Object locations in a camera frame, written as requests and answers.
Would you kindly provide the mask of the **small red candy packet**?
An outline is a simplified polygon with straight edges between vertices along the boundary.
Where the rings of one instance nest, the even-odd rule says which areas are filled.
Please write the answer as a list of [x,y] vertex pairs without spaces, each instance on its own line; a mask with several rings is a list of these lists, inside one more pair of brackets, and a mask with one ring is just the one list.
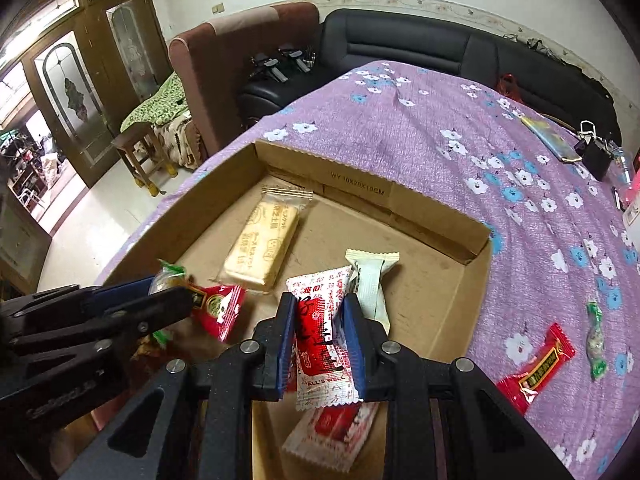
[[246,290],[240,285],[217,284],[210,287],[188,285],[192,297],[192,318],[206,333],[225,342],[240,314]]

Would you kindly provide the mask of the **red white snack packet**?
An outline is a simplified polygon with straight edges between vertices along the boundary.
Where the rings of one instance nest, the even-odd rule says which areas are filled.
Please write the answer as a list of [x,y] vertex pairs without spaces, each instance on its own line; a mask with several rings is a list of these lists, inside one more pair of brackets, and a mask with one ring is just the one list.
[[352,275],[350,266],[294,276],[286,290],[294,313],[296,408],[299,411],[360,401],[352,377],[340,307]]
[[282,450],[305,462],[349,472],[367,442],[378,403],[316,408],[303,414]]

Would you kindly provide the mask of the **red sesame candy bar packet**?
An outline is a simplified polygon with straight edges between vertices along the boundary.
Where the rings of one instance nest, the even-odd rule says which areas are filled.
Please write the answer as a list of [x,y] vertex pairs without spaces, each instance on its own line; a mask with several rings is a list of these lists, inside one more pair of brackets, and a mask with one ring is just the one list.
[[496,386],[514,408],[525,415],[546,385],[565,363],[576,356],[576,350],[559,323],[553,323],[544,344],[517,373],[501,378]]

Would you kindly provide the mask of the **green candy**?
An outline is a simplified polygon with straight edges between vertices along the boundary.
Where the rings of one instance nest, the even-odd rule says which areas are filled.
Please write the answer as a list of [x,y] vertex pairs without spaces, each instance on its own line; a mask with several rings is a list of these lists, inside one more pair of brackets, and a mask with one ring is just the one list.
[[591,379],[597,382],[605,375],[608,369],[608,363],[604,357],[603,314],[596,300],[589,300],[586,304],[586,309],[590,323],[586,338],[586,352],[590,365]]

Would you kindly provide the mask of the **white green snack packet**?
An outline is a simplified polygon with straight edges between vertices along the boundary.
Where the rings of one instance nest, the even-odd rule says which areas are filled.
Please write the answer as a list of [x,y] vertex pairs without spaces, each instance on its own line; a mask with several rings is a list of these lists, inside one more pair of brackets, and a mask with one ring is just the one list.
[[352,266],[349,287],[356,294],[364,317],[379,322],[388,334],[390,318],[386,309],[382,278],[399,262],[400,253],[365,252],[349,248],[345,252],[345,259]]

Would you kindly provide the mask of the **shallow cardboard box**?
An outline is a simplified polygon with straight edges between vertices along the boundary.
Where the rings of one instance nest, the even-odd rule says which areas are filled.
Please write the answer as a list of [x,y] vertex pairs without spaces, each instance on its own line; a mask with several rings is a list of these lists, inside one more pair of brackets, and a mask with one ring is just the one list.
[[488,227],[405,186],[285,146],[256,141],[208,170],[107,274],[119,284],[184,261],[218,274],[260,191],[275,184],[314,194],[274,289],[292,276],[342,266],[350,248],[396,249],[383,281],[390,326],[353,307],[355,360],[367,396],[381,402],[356,460],[356,479],[493,479],[500,466],[488,427],[508,404],[466,357],[491,260]]

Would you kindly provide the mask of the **yellow biscuit packet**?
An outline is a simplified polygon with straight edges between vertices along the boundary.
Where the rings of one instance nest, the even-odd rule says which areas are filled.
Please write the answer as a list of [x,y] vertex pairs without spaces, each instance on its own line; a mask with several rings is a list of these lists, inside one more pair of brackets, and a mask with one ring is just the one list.
[[300,218],[313,200],[314,193],[302,188],[264,186],[218,278],[248,289],[272,289]]

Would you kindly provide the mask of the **small wooden stool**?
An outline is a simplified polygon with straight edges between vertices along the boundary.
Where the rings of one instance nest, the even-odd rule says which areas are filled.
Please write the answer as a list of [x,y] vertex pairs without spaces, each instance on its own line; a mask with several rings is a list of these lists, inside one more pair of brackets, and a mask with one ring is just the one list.
[[134,178],[134,183],[139,188],[145,188],[152,197],[165,194],[152,180],[153,174],[163,171],[171,178],[178,176],[176,167],[149,122],[134,122],[115,136],[111,144]]

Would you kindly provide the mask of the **green patterned blanket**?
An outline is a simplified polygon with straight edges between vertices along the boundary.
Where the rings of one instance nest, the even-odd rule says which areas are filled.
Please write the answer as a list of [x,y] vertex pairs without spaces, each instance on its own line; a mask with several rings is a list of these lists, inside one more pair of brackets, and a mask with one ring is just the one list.
[[163,127],[187,108],[182,81],[176,72],[172,72],[157,92],[129,113],[120,125],[120,131],[124,132],[135,122],[149,122],[152,126]]

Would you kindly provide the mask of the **purple floral tablecloth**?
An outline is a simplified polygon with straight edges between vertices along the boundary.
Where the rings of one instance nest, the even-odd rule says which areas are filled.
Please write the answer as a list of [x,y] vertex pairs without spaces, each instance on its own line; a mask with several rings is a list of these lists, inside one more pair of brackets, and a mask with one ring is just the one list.
[[[557,160],[520,121],[542,119],[477,82],[399,62],[350,70],[284,110],[262,118],[206,160],[142,223],[103,271],[107,274],[162,214],[208,170],[256,141],[337,162],[431,197],[488,227],[491,260],[485,296],[466,357],[508,406],[489,425],[514,419],[536,431],[537,458],[509,464],[494,479],[637,477],[639,427],[639,252],[615,208],[610,187],[580,162]],[[241,340],[269,318],[283,292],[246,290],[222,344],[190,337],[192,353],[236,356]],[[586,352],[586,304],[602,310],[605,375],[594,382]],[[559,323],[576,356],[521,415],[496,383],[517,373]],[[288,386],[279,402],[255,403],[254,454],[248,466],[265,479],[349,478],[282,450],[308,411],[296,408],[295,342]]]

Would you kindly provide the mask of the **wooden glass double door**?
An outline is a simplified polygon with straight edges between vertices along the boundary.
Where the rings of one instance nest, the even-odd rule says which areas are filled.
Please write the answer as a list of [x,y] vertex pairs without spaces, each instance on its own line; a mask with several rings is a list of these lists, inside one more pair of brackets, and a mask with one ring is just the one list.
[[170,73],[153,0],[14,0],[1,18],[2,128],[39,113],[95,185],[125,117]]

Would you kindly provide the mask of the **colourful booklet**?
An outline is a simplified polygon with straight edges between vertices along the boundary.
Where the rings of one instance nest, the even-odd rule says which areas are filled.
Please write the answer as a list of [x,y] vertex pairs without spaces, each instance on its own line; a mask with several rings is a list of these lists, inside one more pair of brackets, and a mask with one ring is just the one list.
[[520,121],[560,162],[574,164],[582,161],[582,156],[562,136],[559,136],[545,120],[522,116]]

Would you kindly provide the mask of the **red bag on sofa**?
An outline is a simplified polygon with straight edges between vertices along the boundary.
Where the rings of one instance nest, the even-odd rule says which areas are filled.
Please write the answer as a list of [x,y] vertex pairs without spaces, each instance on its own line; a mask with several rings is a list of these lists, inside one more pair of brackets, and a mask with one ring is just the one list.
[[511,73],[503,74],[498,78],[496,90],[512,101],[523,103],[518,81]]

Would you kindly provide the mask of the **white plastic jar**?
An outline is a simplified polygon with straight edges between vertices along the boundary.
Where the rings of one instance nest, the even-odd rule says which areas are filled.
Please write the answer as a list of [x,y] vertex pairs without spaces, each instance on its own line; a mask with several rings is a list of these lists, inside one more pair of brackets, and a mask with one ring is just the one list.
[[640,252],[640,194],[634,196],[623,213],[623,224],[632,246]]

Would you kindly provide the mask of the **black leather sofa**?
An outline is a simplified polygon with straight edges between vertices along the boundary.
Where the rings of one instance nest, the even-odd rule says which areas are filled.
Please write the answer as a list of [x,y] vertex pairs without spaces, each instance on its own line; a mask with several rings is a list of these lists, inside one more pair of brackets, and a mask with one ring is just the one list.
[[525,105],[578,127],[584,120],[622,140],[610,92],[575,65],[525,44],[468,26],[390,12],[340,9],[314,33],[316,58],[308,72],[285,81],[256,75],[236,94],[241,122],[250,127],[331,80],[373,61],[394,61],[469,79],[495,89],[512,75]]

